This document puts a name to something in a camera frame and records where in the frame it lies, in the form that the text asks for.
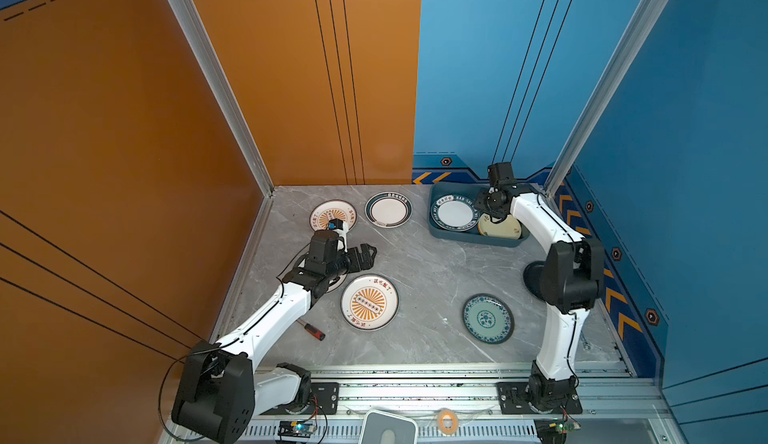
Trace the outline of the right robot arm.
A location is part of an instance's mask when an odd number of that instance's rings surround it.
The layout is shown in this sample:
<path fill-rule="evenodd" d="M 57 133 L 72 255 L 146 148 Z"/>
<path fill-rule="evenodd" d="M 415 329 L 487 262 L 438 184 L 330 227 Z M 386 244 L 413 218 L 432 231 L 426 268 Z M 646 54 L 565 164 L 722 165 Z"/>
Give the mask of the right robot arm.
<path fill-rule="evenodd" d="M 605 289 L 604 246 L 569 227 L 546 199 L 519 182 L 509 162 L 488 167 L 489 188 L 474 207 L 497 221 L 517 219 L 547 252 L 529 265 L 524 276 L 536 278 L 547 318 L 541 349 L 534 360 L 526 400 L 538 412 L 577 405 L 575 372 L 578 339 L 590 311 Z"/>

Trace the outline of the teal rim lettered plate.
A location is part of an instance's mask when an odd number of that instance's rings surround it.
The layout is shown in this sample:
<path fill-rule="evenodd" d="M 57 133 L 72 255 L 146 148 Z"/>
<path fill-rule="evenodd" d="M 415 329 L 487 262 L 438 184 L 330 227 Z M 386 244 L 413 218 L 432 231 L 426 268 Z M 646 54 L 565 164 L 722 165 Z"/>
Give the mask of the teal rim lettered plate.
<path fill-rule="evenodd" d="M 438 228 L 452 232 L 469 231 L 480 217 L 473 200 L 458 194 L 438 198 L 431 205 L 430 214 Z"/>

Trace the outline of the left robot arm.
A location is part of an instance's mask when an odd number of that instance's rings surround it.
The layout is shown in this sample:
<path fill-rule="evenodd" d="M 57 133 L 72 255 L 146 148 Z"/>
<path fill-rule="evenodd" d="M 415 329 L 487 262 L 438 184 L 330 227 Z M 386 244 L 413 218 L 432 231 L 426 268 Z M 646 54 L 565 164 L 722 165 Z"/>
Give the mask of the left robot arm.
<path fill-rule="evenodd" d="M 370 244 L 349 246 L 339 221 L 315 232 L 278 274 L 278 287 L 264 305 L 218 341 L 200 341 L 179 358 L 180 382 L 170 415 L 161 424 L 186 428 L 198 440 L 234 443 L 255 415 L 277 407 L 304 410 L 313 398 L 310 371 L 290 363 L 267 372 L 257 368 L 333 281 L 372 269 L 376 257 Z"/>

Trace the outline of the cream calligraphy plate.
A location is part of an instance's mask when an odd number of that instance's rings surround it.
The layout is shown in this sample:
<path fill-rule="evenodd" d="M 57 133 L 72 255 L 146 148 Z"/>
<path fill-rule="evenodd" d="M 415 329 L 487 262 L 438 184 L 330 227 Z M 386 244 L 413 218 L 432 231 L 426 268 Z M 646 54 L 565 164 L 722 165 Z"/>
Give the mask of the cream calligraphy plate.
<path fill-rule="evenodd" d="M 512 215 L 499 221 L 483 214 L 478 220 L 477 229 L 480 235 L 491 238 L 518 240 L 522 236 L 522 226 Z"/>

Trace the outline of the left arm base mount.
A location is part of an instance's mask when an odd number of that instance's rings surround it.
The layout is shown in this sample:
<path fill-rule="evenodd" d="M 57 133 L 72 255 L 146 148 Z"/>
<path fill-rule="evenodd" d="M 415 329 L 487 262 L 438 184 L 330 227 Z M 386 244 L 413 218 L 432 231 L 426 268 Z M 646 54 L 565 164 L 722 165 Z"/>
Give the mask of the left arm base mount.
<path fill-rule="evenodd" d="M 309 386 L 303 386 L 299 394 L 288 404 L 274 406 L 264 412 L 264 415 L 310 415 L 319 406 L 320 415 L 335 415 L 339 403 L 340 384 L 338 382 L 312 381 Z"/>

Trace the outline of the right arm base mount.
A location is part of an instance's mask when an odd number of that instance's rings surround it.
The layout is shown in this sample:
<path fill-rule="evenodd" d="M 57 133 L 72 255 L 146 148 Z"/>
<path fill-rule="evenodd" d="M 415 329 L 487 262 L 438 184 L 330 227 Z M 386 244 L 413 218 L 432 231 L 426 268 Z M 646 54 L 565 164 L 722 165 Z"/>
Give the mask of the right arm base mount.
<path fill-rule="evenodd" d="M 543 384 L 505 381 L 496 384 L 496 391 L 503 415 L 550 414 L 563 410 L 570 415 L 583 413 L 575 384 L 568 380 Z"/>

